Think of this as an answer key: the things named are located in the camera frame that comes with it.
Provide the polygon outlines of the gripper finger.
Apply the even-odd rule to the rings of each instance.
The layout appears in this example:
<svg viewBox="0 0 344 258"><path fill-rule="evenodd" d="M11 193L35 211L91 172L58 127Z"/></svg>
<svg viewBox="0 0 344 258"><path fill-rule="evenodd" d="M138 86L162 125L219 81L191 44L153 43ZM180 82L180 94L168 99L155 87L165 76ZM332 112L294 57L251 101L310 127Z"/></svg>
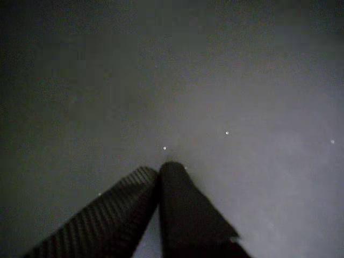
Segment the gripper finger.
<svg viewBox="0 0 344 258"><path fill-rule="evenodd" d="M163 257L249 257L235 228L197 189L184 165L166 162L159 174Z"/></svg>
<svg viewBox="0 0 344 258"><path fill-rule="evenodd" d="M157 206L159 175L139 167L24 257L132 257Z"/></svg>

